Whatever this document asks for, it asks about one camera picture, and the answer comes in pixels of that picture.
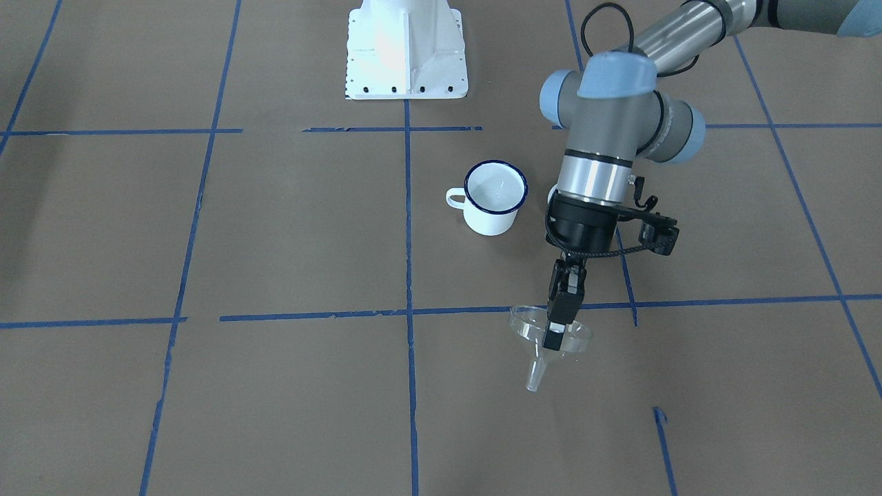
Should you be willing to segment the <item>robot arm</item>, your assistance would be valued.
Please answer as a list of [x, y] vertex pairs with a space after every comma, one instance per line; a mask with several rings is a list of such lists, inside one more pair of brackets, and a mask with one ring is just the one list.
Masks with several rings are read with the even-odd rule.
[[706, 123], [689, 103], [657, 88], [708, 48], [753, 26], [836, 37], [880, 33], [879, 1], [684, 1], [627, 42], [590, 52], [585, 69], [558, 70], [540, 93], [545, 119], [569, 133], [560, 175], [548, 199], [546, 239], [561, 251], [548, 295], [548, 330], [563, 335], [585, 298], [589, 258], [618, 257], [621, 222], [642, 222], [637, 251], [668, 256], [679, 230], [673, 218], [640, 201], [642, 179], [633, 163], [690, 160]]

